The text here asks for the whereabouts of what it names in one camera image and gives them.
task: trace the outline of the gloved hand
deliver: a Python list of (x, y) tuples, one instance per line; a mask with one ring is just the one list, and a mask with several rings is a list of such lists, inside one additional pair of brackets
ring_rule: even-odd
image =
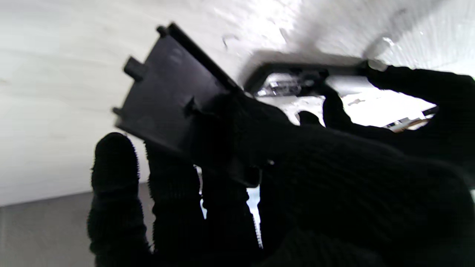
[(444, 160), (463, 167), (475, 186), (475, 81), (470, 76), (408, 67), (389, 66), (384, 72), (366, 68), (364, 75), (381, 90), (392, 90), (434, 103), (438, 111), (427, 125), (415, 131), (352, 123), (338, 94), (324, 90), (323, 120), (326, 127), (394, 146), (411, 156)]
[[(329, 128), (293, 125), (278, 108), (245, 96), (232, 106), (235, 153), (262, 168), (258, 208), (269, 259), (298, 255), (295, 246), (307, 242), (285, 240), (299, 228), (372, 251), (388, 266), (473, 260), (473, 201), (450, 165)], [(312, 253), (313, 262), (327, 255)]]
[(145, 237), (138, 199), (138, 162), (130, 140), (110, 133), (96, 146), (87, 222), (97, 266), (210, 266), (249, 264), (259, 256), (246, 188), (212, 170), (203, 172), (208, 209), (200, 207), (200, 182), (193, 165), (147, 144), (154, 250)]

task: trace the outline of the gray wall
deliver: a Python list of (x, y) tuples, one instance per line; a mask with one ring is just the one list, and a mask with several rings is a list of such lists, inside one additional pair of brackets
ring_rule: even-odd
[[(147, 238), (151, 240), (153, 202), (139, 187)], [(92, 193), (0, 208), (0, 267), (94, 266), (86, 219)]]

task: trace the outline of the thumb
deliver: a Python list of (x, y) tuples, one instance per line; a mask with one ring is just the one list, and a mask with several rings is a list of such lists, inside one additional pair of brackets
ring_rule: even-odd
[(87, 232), (96, 265), (145, 264), (150, 252), (137, 195), (137, 156), (130, 140), (120, 133), (104, 137), (97, 143), (92, 170), (94, 197)]

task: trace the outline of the white ceiling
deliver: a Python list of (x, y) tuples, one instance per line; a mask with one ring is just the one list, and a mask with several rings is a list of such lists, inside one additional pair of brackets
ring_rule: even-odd
[(361, 57), (475, 76), (472, 0), (0, 0), (0, 205), (90, 189), (122, 66), (170, 21), (238, 82), (262, 61)]

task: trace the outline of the black glove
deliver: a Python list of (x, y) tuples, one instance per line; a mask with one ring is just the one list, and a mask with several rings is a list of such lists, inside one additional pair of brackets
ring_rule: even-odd
[(389, 66), (384, 72), (366, 68), (370, 83), (434, 103), (435, 116), (415, 131), (394, 133), (389, 129), (352, 123), (336, 92), (323, 104), (325, 126), (394, 146), (412, 156), (448, 161), (463, 167), (475, 185), (475, 81), (470, 76), (424, 69)]
[(223, 261), (249, 265), (259, 256), (245, 187), (234, 187), (222, 174), (206, 171), (205, 221), (193, 165), (149, 144), (146, 149), (155, 201), (153, 252), (137, 197), (138, 163), (132, 143), (120, 133), (110, 133), (96, 146), (87, 230), (97, 266), (209, 266)]
[(473, 260), (473, 201), (448, 164), (293, 125), (278, 108), (245, 96), (233, 107), (235, 152), (263, 172), (258, 207), (267, 257), (287, 246), (292, 229), (302, 229), (373, 251), (389, 266)]

